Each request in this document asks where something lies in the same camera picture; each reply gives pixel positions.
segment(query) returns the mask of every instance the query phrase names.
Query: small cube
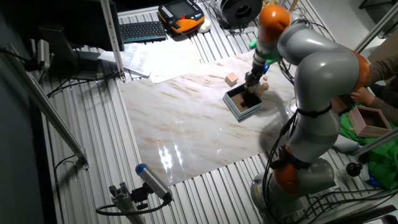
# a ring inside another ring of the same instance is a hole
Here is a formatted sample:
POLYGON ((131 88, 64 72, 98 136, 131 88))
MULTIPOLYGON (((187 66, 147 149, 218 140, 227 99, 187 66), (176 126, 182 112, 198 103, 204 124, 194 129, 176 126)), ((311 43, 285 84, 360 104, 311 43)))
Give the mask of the small cube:
POLYGON ((238 81, 238 77, 233 73, 229 73, 226 77, 225 77, 225 82, 229 85, 229 86, 233 86, 236 84, 236 82, 238 81))

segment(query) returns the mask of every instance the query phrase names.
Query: desk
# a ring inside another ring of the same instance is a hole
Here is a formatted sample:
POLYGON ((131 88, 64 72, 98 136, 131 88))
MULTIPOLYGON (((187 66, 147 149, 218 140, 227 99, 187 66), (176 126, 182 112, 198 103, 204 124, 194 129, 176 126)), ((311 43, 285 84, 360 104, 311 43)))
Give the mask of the desk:
MULTIPOLYGON (((288 8, 290 2, 292 1, 289 0, 286 4, 288 8)), ((309 12, 309 19, 324 24, 307 0, 299 1, 298 6, 309 12)), ((157 19, 156 10, 157 8, 153 7, 123 12, 119 14, 119 21, 121 23, 153 21, 157 19)), ((317 32, 327 35, 322 30, 317 29, 317 32)), ((248 43, 255 38, 255 33, 225 36, 215 21, 212 21, 210 32, 190 35, 190 39, 201 53, 203 63, 246 53, 249 51, 248 43)), ((53 80, 53 83, 45 84, 44 90, 48 93, 58 85, 58 80, 53 80)), ((117 78, 100 80, 98 83, 73 86, 72 90, 64 90, 50 99, 79 144, 85 147, 90 163, 87 171, 75 170, 72 163, 74 159, 70 159, 72 162, 62 164, 58 168, 65 223, 129 223, 124 217, 104 217, 95 213, 96 207, 111 204, 111 194, 108 190, 110 185, 118 185, 122 181, 125 181, 130 189, 142 185, 141 179, 134 172, 135 166, 141 163, 142 159, 133 137, 135 130, 132 128, 122 98, 123 85, 128 83, 121 83, 117 78)), ((49 166, 52 172, 47 130, 51 133, 55 163, 71 156, 72 152, 53 128, 45 125, 49 166)), ((352 159, 334 151, 327 152, 323 157, 331 161, 334 169, 344 166, 352 159)), ((144 218, 147 223, 153 224, 262 223, 262 218, 251 201, 249 187, 254 176, 264 171, 263 162, 266 160, 264 154, 258 154, 171 185, 174 197, 171 205, 158 212, 144 215, 144 218)), ((366 188, 368 186, 365 186, 360 179, 354 179, 342 186, 342 190, 366 188)), ((359 196, 363 194, 348 195, 347 198, 359 196)), ((343 197, 337 195, 330 200, 340 199, 343 197)), ((56 196, 54 203, 58 222, 62 223, 56 196)), ((149 196, 150 208, 157 207, 161 203, 157 196, 149 196)), ((344 210, 336 208, 332 212, 336 212, 336 216, 341 216, 353 209, 354 206, 344 210)), ((326 223, 327 220, 320 219, 318 223, 326 223)))

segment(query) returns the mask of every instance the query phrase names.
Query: paper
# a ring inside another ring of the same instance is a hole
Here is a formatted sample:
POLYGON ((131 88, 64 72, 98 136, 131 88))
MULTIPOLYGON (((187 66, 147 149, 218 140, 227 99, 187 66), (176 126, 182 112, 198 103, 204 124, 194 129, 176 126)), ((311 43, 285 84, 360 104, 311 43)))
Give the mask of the paper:
MULTIPOLYGON (((150 49, 146 45, 141 44, 125 44, 124 51, 120 52, 122 57, 123 67, 130 69, 132 76, 148 77, 150 74, 149 66, 150 49)), ((114 62, 113 52, 103 52, 99 59, 114 62)))
POLYGON ((175 41, 169 39, 150 47, 152 83, 161 83, 172 78, 194 72, 200 65, 200 54, 190 39, 175 41))

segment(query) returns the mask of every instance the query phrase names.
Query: black keyboard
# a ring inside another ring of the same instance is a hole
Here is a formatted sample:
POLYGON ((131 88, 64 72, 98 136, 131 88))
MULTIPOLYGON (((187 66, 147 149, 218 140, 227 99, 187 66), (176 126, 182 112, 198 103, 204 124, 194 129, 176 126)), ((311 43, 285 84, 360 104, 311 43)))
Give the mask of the black keyboard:
POLYGON ((166 32, 161 22, 138 22, 120 25, 123 42, 160 41, 166 39, 166 32))

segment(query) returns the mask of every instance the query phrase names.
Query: white marble board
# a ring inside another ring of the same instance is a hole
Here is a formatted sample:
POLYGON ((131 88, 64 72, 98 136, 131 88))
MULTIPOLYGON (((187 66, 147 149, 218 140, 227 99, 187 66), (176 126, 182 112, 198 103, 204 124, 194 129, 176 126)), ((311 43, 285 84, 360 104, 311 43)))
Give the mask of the white marble board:
POLYGON ((121 85, 142 161, 172 185, 269 150, 294 97, 293 86, 271 65, 262 108, 237 122, 222 98, 244 83, 252 52, 208 63, 199 71, 160 84, 121 85), (229 87, 225 76, 238 83, 229 87))

